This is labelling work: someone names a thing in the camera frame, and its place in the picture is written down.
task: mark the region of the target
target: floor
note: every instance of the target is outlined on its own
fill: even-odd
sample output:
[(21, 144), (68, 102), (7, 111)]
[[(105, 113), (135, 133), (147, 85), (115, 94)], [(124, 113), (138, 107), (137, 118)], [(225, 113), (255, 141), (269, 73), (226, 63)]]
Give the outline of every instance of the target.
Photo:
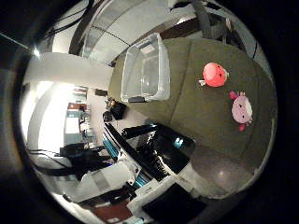
[(197, 148), (191, 156), (192, 166), (208, 181), (231, 192), (246, 184), (252, 177), (237, 161), (210, 148)]
[(103, 113), (106, 111), (106, 97), (94, 94), (94, 89), (87, 91), (87, 105), (90, 106), (90, 126), (93, 128), (97, 145), (102, 146), (102, 136), (104, 130)]

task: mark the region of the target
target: black bag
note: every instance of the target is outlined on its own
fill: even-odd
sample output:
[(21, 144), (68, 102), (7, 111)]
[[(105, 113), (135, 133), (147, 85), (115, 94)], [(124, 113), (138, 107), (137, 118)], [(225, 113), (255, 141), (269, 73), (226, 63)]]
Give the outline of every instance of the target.
[(112, 115), (109, 111), (106, 111), (103, 113), (103, 120), (104, 122), (111, 122), (112, 121)]

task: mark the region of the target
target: clear plastic container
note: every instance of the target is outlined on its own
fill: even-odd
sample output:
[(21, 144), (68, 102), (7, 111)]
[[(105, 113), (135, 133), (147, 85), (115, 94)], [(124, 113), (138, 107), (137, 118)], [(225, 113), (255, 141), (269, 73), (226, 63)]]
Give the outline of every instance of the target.
[(122, 72), (121, 100), (167, 100), (170, 94), (169, 73), (168, 54), (160, 35), (149, 35), (127, 50)]

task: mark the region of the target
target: pink plush toy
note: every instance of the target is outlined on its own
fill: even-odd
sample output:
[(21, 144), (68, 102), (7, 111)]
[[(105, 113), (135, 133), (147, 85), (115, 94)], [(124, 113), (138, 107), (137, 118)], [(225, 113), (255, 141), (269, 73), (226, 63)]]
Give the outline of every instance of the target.
[(204, 80), (199, 80), (201, 86), (206, 84), (210, 87), (223, 86), (229, 73), (217, 63), (207, 63), (204, 67)]
[(244, 92), (235, 93), (230, 91), (230, 99), (234, 100), (232, 114), (234, 120), (239, 123), (239, 131), (245, 129), (245, 125), (249, 126), (252, 123), (252, 108), (249, 98), (245, 96)]

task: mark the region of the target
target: black cable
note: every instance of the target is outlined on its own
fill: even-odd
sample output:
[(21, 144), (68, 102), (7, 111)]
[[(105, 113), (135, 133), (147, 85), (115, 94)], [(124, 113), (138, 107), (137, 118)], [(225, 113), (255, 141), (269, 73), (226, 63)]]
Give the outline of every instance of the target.
[(43, 39), (47, 39), (50, 36), (56, 35), (56, 34), (60, 33), (61, 31), (66, 30), (66, 29), (72, 27), (73, 25), (77, 24), (92, 9), (93, 2), (94, 2), (94, 0), (89, 0), (89, 3), (86, 6), (85, 11), (84, 11), (83, 15), (80, 18), (76, 19), (75, 21), (70, 22), (69, 24), (67, 24), (67, 25), (65, 25), (63, 27), (60, 27), (60, 28), (57, 28), (57, 29), (54, 29), (54, 30), (48, 32), (48, 34), (46, 36), (44, 36)]
[(27, 148), (27, 150), (32, 151), (32, 152), (44, 151), (44, 152), (50, 152), (50, 153), (57, 153), (57, 152), (53, 152), (53, 151), (49, 151), (49, 150), (45, 150), (45, 149), (29, 149), (29, 148)]
[(72, 17), (72, 16), (75, 16), (75, 15), (79, 14), (80, 12), (84, 11), (86, 8), (87, 8), (87, 7), (83, 8), (82, 10), (80, 10), (80, 11), (78, 11), (78, 12), (75, 12), (75, 13), (69, 15), (69, 16), (63, 17), (63, 18), (61, 18), (61, 19), (59, 19), (59, 20), (57, 20), (57, 21), (63, 21), (63, 20), (65, 20), (65, 19), (67, 19), (67, 18), (70, 18), (70, 17)]
[(254, 57), (255, 57), (255, 53), (256, 53), (256, 49), (257, 49), (257, 48), (258, 48), (258, 42), (255, 41), (255, 48), (254, 48), (254, 52), (253, 52), (253, 54), (252, 54), (251, 59), (254, 59)]
[(95, 28), (95, 29), (97, 29), (97, 30), (104, 31), (105, 33), (108, 33), (109, 35), (114, 36), (115, 38), (117, 38), (117, 39), (119, 39), (121, 42), (123, 42), (124, 44), (128, 45), (129, 47), (131, 47), (131, 45), (130, 45), (129, 43), (125, 42), (123, 39), (119, 38), (119, 37), (116, 36), (116, 35), (113, 35), (111, 32), (109, 32), (109, 31), (107, 31), (107, 30), (105, 30), (105, 29), (103, 29), (103, 28), (101, 28), (101, 27), (98, 27), (98, 26), (94, 26), (94, 25), (93, 25), (92, 28)]
[(70, 168), (69, 166), (64, 165), (63, 163), (61, 163), (61, 162), (55, 160), (54, 158), (52, 158), (51, 156), (49, 156), (49, 155), (47, 155), (47, 154), (45, 154), (45, 153), (42, 153), (42, 152), (31, 152), (31, 151), (29, 151), (29, 150), (28, 150), (28, 153), (29, 153), (30, 155), (43, 155), (43, 156), (47, 156), (48, 158), (50, 158), (51, 160), (53, 160), (53, 161), (55, 161), (56, 163), (60, 164), (60, 165), (63, 166), (64, 168)]

